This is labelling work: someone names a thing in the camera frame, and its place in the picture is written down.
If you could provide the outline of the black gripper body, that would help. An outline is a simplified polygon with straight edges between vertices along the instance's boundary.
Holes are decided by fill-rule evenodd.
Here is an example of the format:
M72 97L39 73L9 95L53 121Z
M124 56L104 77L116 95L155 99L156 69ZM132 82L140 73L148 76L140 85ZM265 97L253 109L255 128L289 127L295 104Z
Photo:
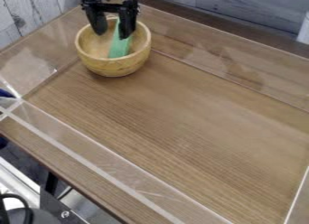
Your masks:
M138 10L138 0L80 0L84 11L92 13L118 13L120 10Z

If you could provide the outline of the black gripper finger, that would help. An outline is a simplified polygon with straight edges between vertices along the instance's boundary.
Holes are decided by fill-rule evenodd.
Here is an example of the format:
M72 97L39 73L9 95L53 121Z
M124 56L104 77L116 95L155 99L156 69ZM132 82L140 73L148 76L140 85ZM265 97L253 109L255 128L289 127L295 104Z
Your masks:
M98 35L103 35L107 30L106 11L100 5L83 6L91 27Z
M119 17L119 39L127 39L135 31L136 28L136 16L139 13L139 7L122 7L118 12Z

